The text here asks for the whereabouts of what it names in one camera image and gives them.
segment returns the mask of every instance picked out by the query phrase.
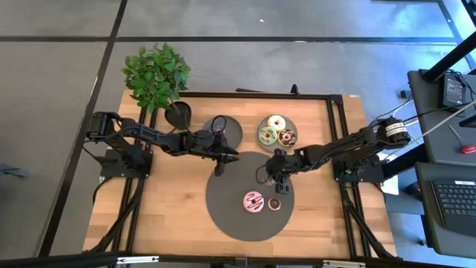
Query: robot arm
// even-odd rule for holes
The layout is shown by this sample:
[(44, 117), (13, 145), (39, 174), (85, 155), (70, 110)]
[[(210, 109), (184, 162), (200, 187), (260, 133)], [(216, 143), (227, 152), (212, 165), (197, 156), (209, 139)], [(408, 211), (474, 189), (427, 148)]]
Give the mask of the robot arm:
[(266, 173), (276, 182), (276, 192), (287, 194), (287, 180), (292, 174), (316, 170), (336, 156), (344, 157), (348, 172), (358, 173), (367, 158), (385, 149), (404, 147), (409, 141), (410, 136), (403, 122), (389, 117), (374, 121), (370, 126), (337, 141), (298, 148), (292, 155), (276, 149), (266, 162)]
[[(120, 127), (118, 131), (114, 128), (114, 121)], [(96, 143), (100, 141), (107, 143), (121, 155), (127, 168), (134, 170), (140, 170), (145, 165), (146, 158), (140, 145), (130, 144), (124, 137), (154, 144), (171, 156), (190, 154), (215, 160), (217, 176), (223, 173), (226, 163), (238, 160), (236, 156), (229, 156), (229, 154), (236, 155), (238, 152), (228, 146), (222, 132), (211, 133), (207, 130), (199, 130), (194, 133), (189, 131), (162, 133), (139, 124), (131, 118), (122, 118), (114, 112), (94, 113), (89, 122), (86, 137)]]

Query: wooden tabletop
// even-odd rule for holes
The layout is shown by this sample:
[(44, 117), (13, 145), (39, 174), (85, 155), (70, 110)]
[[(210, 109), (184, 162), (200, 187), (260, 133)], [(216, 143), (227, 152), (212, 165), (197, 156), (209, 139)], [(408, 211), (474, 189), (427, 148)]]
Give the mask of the wooden tabletop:
[[(323, 100), (259, 98), (182, 98), (192, 107), (190, 130), (199, 130), (215, 115), (230, 115), (240, 122), (243, 140), (239, 152), (257, 151), (267, 155), (257, 142), (260, 120), (281, 114), (293, 120), (299, 131), (295, 147), (326, 144), (332, 141), (327, 105)], [(337, 107), (336, 125), (339, 124)], [(366, 125), (361, 100), (344, 96), (349, 132)], [(140, 108), (125, 92), (119, 108), (122, 117), (138, 120)], [(171, 130), (159, 111), (156, 129)], [(154, 159), (150, 177), (145, 182), (134, 253), (166, 255), (212, 255), (290, 258), (348, 258), (341, 198), (329, 163), (308, 173), (292, 176), (295, 209), (285, 228), (271, 239), (245, 242), (222, 233), (213, 223), (205, 203), (207, 180), (215, 162), (196, 156), (172, 157), (153, 147)], [(95, 246), (115, 221), (125, 179), (112, 179), (98, 192), (84, 249)], [(375, 185), (359, 185), (365, 220), (374, 235), (396, 254), (382, 193)], [(124, 248), (128, 223), (121, 238)], [(361, 242), (354, 223), (358, 252)]]

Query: green plant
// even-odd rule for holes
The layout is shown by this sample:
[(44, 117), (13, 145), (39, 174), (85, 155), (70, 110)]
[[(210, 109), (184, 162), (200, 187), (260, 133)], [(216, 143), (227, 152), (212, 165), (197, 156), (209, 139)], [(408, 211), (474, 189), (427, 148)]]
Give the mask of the green plant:
[(190, 67), (167, 43), (162, 49), (157, 44), (152, 50), (142, 46), (138, 56), (126, 57), (126, 67), (121, 71), (126, 75), (127, 88), (134, 91), (131, 97), (150, 112), (158, 107), (170, 109), (173, 101), (180, 98), (179, 92), (188, 89)]

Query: black bracket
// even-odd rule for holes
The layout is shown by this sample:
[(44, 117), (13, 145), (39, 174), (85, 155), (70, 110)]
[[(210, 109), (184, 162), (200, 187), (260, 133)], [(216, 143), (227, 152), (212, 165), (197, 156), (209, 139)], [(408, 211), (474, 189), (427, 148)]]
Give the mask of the black bracket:
[(101, 166), (101, 176), (104, 177), (123, 177), (123, 178), (148, 178), (150, 175), (150, 168), (152, 166), (152, 157), (154, 156), (154, 151), (150, 149), (142, 150), (142, 158), (144, 159), (144, 165), (139, 169), (129, 169), (126, 167), (120, 154), (109, 148), (106, 151), (104, 161)]
[(336, 175), (335, 180), (343, 182), (376, 182), (385, 181), (382, 165), (377, 155), (371, 156), (361, 166), (358, 174), (346, 172), (347, 166), (343, 156), (336, 156), (332, 159), (332, 169)]
[(300, 93), (299, 93), (299, 90), (298, 90), (298, 85), (292, 84), (291, 94), (296, 95), (296, 97), (299, 97), (299, 96), (300, 96)]

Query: floor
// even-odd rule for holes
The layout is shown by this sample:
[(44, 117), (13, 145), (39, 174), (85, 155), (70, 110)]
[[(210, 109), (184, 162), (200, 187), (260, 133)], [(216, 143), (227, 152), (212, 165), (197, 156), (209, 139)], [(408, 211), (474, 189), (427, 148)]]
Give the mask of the floor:
[[(464, 7), (458, 0), (444, 2), (466, 38), (475, 28)], [(3, 0), (0, 36), (109, 36), (119, 5), (120, 0)], [(118, 36), (450, 38), (452, 32), (434, 2), (129, 0)], [(170, 44), (192, 67), (190, 90), (288, 92), (296, 83), (302, 93), (361, 95), (369, 121), (404, 101), (398, 94), (408, 89), (407, 71), (430, 68), (454, 48), (447, 42)], [(115, 44), (96, 110), (117, 111), (124, 90), (119, 70), (124, 57), (140, 45)], [(0, 178), (0, 259), (36, 254), (105, 47), (105, 42), (14, 42), (0, 37), (0, 162), (30, 171), (27, 179)], [(465, 60), (454, 68), (470, 70)], [(396, 116), (414, 114), (410, 103)], [(417, 124), (409, 129), (413, 136), (421, 134)], [(80, 252), (98, 172), (83, 154), (52, 254)], [(397, 252), (405, 260), (476, 265), (413, 243), (415, 237), (423, 238), (419, 216), (389, 212), (389, 218)]]

